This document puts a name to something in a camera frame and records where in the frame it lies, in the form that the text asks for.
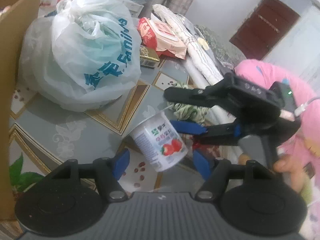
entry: green plant leaf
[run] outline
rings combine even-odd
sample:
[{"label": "green plant leaf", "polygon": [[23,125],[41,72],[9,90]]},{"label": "green plant leaf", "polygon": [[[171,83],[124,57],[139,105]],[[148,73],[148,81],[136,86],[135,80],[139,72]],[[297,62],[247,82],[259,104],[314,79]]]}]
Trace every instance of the green plant leaf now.
[{"label": "green plant leaf", "polygon": [[17,190],[23,192],[27,187],[33,183],[39,182],[44,176],[36,172],[24,172],[20,175]]},{"label": "green plant leaf", "polygon": [[9,167],[9,174],[10,174],[10,183],[11,186],[16,186],[20,180],[20,174],[23,165],[23,156],[22,153],[18,159],[15,160]]}]

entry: strawberry image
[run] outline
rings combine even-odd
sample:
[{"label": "strawberry image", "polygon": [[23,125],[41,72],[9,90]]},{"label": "strawberry image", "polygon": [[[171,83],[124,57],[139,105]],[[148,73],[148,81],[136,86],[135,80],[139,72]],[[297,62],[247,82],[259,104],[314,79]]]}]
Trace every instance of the strawberry image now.
[{"label": "strawberry image", "polygon": [[180,151],[181,148],[182,148],[182,142],[179,141],[178,139],[172,139],[171,145],[172,145],[173,150],[174,150],[175,152]]},{"label": "strawberry image", "polygon": [[168,156],[174,153],[173,146],[170,144],[164,144],[162,146],[161,152],[164,156]]}]

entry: snack package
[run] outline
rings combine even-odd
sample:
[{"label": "snack package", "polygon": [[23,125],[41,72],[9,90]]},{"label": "snack package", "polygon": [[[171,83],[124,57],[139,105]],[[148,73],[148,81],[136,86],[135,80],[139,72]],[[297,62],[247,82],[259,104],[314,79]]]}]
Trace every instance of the snack package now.
[{"label": "snack package", "polygon": [[158,56],[185,58],[187,46],[166,23],[143,17],[139,20],[138,31],[143,43],[154,49]]}]

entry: green cloth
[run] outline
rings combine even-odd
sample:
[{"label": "green cloth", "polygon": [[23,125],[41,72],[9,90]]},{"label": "green cloth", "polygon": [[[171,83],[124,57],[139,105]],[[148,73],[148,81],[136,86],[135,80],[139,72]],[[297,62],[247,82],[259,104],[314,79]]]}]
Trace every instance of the green cloth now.
[{"label": "green cloth", "polygon": [[[189,89],[189,87],[183,83],[177,82],[175,87]],[[192,106],[180,103],[168,102],[169,109],[174,111],[174,115],[179,120],[191,120],[193,122],[203,124],[204,117],[207,114],[209,108],[202,106]]]}]

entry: gray ribbed surface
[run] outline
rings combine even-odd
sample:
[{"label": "gray ribbed surface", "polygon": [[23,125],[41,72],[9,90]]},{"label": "gray ribbed surface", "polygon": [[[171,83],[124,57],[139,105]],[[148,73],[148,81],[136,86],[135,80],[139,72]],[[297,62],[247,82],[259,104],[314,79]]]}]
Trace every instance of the gray ribbed surface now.
[{"label": "gray ribbed surface", "polygon": [[124,203],[111,204],[103,217],[81,233],[49,238],[26,233],[21,240],[303,240],[254,237],[228,225],[211,204],[194,201],[189,193],[134,193]]}]

